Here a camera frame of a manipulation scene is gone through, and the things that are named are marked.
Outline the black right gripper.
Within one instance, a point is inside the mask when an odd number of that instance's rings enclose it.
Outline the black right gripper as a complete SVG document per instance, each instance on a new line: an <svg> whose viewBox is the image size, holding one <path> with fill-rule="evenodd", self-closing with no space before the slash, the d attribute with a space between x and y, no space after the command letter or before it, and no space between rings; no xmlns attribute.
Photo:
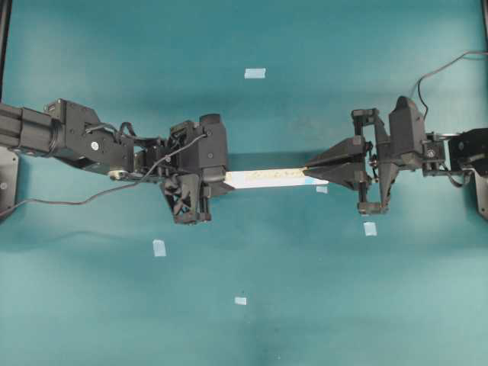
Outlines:
<svg viewBox="0 0 488 366"><path fill-rule="evenodd" d="M358 191L360 214L385 214L389 210L390 190L400 170L393 161L390 137L376 108L353 110L352 120L356 136L342 140L307 161L303 173ZM363 129L367 126L374 127L374 143L365 141ZM372 181L379 184L379 202L368 201Z"/></svg>

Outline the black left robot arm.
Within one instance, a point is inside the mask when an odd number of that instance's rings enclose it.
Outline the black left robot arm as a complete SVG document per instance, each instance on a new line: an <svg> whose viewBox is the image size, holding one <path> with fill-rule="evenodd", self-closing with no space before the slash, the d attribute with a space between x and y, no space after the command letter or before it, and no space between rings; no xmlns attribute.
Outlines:
<svg viewBox="0 0 488 366"><path fill-rule="evenodd" d="M75 169L106 175L125 188L158 184L179 224L211 219L209 200L227 194L226 128L218 114L173 126L169 136L137 136L130 123L103 124L95 111L59 99L42 112L1 106L1 218L16 201L22 154L54 158Z"/></svg>

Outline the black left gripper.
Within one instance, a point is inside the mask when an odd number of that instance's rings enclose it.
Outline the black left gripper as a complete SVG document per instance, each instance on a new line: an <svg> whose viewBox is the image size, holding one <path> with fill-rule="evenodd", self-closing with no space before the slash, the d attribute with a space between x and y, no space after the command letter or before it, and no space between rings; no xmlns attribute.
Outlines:
<svg viewBox="0 0 488 366"><path fill-rule="evenodd" d="M169 152L163 159L167 165L160 188L177 224L193 225L211 219L208 198L233 191L224 180L209 181L204 196L203 170L200 167L198 144L205 132L187 120L170 129Z"/></svg>

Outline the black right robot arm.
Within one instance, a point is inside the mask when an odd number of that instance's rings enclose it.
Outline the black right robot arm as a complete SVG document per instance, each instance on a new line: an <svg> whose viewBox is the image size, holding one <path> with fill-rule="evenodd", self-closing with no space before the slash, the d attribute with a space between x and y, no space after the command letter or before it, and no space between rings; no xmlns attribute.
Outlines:
<svg viewBox="0 0 488 366"><path fill-rule="evenodd" d="M355 134L309 160L303 173L358 193L360 214L385 214L401 171L445 176L462 188L473 182L477 210L487 216L487 130L427 133L423 116L410 105L396 107L385 127L379 111L352 112Z"/></svg>

